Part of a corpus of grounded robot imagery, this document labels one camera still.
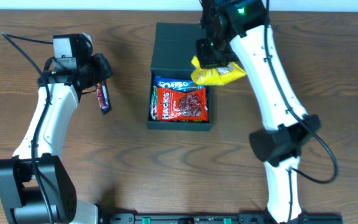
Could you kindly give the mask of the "dark blue red candy bar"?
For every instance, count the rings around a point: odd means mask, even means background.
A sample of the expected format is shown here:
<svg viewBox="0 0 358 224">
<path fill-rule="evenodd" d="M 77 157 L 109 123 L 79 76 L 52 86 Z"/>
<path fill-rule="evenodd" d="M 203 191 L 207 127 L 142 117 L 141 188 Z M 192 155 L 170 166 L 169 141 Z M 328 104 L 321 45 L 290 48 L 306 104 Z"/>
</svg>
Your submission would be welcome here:
<svg viewBox="0 0 358 224">
<path fill-rule="evenodd" d="M 111 110 L 111 102 L 105 80 L 96 85 L 96 93 L 102 114 L 107 114 Z"/>
</svg>

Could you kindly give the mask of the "yellow Hacks candy bag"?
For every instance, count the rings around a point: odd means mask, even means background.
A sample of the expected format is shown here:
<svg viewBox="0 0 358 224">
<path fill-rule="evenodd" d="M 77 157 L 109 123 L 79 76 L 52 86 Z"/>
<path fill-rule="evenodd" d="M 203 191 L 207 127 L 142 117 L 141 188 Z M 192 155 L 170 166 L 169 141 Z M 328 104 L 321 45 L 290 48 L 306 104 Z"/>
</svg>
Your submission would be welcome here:
<svg viewBox="0 0 358 224">
<path fill-rule="evenodd" d="M 195 67 L 191 79 L 198 85 L 223 86 L 247 75 L 235 62 L 230 62 L 223 67 L 201 68 L 197 56 L 194 56 L 191 63 Z"/>
</svg>

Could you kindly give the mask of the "dark green gift box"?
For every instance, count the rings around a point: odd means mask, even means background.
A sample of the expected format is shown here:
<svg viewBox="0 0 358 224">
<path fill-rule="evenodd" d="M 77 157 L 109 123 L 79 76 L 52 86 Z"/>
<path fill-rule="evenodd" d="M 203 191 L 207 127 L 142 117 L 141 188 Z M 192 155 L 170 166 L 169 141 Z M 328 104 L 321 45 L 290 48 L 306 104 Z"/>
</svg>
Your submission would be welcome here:
<svg viewBox="0 0 358 224">
<path fill-rule="evenodd" d="M 206 33 L 198 24 L 178 24 L 158 22 L 156 24 L 154 51 L 150 66 L 150 91 L 152 94 L 154 78 L 176 78 L 189 80 L 195 67 L 191 59 L 196 54 L 196 41 L 206 37 Z M 164 122 L 152 119 L 148 115 L 148 129 L 176 131 L 210 131 L 212 122 L 212 88 L 206 88 L 208 120 L 194 122 Z"/>
</svg>

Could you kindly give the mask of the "blue Oreo cookie pack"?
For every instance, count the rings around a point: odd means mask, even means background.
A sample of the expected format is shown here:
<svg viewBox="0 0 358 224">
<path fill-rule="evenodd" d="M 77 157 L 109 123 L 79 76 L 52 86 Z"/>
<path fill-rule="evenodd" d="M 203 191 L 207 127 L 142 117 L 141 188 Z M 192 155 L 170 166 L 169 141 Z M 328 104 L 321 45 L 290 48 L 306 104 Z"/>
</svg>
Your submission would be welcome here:
<svg viewBox="0 0 358 224">
<path fill-rule="evenodd" d="M 180 92 L 192 92 L 204 88 L 204 85 L 196 84 L 192 80 L 167 78 L 161 76 L 154 77 L 154 85 L 159 88 L 168 88 Z"/>
</svg>

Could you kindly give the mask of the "green red candy bar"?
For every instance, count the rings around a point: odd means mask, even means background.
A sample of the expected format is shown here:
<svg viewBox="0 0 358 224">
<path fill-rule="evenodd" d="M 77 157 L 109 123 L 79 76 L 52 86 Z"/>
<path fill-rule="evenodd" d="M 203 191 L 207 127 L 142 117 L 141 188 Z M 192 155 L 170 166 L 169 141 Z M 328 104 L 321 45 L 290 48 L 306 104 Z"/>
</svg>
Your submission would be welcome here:
<svg viewBox="0 0 358 224">
<path fill-rule="evenodd" d="M 153 120 L 158 120 L 158 91 L 157 87 L 154 85 L 152 88 L 152 95 L 150 100 L 150 116 Z"/>
</svg>

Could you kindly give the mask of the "red Hacks candy bag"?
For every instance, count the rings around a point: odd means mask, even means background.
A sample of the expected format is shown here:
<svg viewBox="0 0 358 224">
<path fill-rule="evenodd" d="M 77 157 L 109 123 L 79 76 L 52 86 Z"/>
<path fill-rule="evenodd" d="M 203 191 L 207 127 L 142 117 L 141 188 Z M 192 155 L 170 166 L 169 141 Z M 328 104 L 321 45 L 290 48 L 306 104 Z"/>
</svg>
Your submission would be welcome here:
<svg viewBox="0 0 358 224">
<path fill-rule="evenodd" d="M 157 87 L 157 91 L 157 121 L 209 120 L 206 88 L 185 93 Z"/>
</svg>

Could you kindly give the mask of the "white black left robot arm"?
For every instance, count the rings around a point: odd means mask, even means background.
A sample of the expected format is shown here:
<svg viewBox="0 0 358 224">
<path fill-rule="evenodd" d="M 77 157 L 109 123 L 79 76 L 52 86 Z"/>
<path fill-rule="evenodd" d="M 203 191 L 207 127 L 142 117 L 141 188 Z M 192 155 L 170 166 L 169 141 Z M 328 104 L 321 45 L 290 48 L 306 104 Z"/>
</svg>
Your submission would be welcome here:
<svg viewBox="0 0 358 224">
<path fill-rule="evenodd" d="M 74 70 L 50 70 L 38 79 L 30 126 L 10 159 L 0 159 L 0 199 L 8 223 L 97 223 L 98 207 L 81 201 L 62 163 L 69 122 L 82 91 L 112 76 L 97 53 Z"/>
</svg>

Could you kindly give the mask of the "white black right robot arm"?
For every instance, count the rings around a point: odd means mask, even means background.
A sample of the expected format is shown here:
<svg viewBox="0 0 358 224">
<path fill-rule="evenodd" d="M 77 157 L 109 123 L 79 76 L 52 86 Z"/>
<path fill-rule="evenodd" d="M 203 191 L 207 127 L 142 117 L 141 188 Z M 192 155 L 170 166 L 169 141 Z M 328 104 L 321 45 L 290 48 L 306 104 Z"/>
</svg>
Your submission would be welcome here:
<svg viewBox="0 0 358 224">
<path fill-rule="evenodd" d="M 238 61 L 255 93 L 263 128 L 249 135 L 255 156 L 264 163 L 267 211 L 275 223 L 295 223 L 302 210 L 297 174 L 301 147 L 320 127 L 298 101 L 275 48 L 269 10 L 262 1 L 202 0 L 200 26 L 206 38 L 197 43 L 202 68 Z"/>
</svg>

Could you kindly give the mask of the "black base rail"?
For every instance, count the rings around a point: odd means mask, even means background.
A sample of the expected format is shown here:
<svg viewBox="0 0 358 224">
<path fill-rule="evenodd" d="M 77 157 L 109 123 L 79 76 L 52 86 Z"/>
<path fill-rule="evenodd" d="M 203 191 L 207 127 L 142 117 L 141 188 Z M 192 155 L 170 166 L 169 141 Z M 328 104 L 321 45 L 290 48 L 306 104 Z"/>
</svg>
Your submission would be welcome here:
<svg viewBox="0 0 358 224">
<path fill-rule="evenodd" d="M 228 215 L 134 215 L 116 213 L 103 215 L 100 224 L 274 224 L 277 223 L 268 213 L 240 213 Z M 289 221 L 297 224 L 343 224 L 339 215 L 301 214 Z"/>
</svg>

